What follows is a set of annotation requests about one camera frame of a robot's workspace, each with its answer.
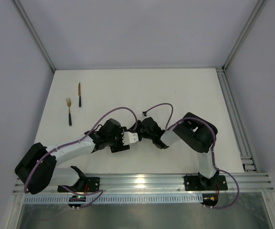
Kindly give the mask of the gold fork black handle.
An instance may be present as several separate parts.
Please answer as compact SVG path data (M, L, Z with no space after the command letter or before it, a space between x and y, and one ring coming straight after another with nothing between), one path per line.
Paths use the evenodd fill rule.
M69 126L72 126L72 118L71 118L71 99L70 97L66 98L66 103L68 106L68 122L69 122Z

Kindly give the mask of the gold knife black handle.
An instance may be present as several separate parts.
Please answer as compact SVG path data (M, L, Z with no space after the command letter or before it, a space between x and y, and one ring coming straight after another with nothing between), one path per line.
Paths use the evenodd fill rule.
M78 97L79 97L79 107L81 107L82 106L81 83L78 84Z

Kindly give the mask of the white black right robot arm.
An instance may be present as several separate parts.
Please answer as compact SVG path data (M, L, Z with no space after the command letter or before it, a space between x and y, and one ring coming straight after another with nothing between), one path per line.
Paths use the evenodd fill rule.
M137 123L138 139L148 139L159 149L167 149L178 141L183 141L197 152L199 185L209 190L215 188L219 171L213 154L216 143L217 128L193 113L186 113L166 130L161 129L152 117L146 117Z

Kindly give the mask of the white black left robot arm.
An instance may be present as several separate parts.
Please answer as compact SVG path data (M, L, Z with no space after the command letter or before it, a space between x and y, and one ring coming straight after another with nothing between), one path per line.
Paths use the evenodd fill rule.
M111 152L128 150L124 134L127 128L114 119L108 119L99 130L85 133L80 140L61 146L46 147L41 143L31 146L15 167L15 174L25 184L26 193L38 194L48 186L58 186L59 191L96 191L90 188L88 178L76 166L60 168L60 164L106 147Z

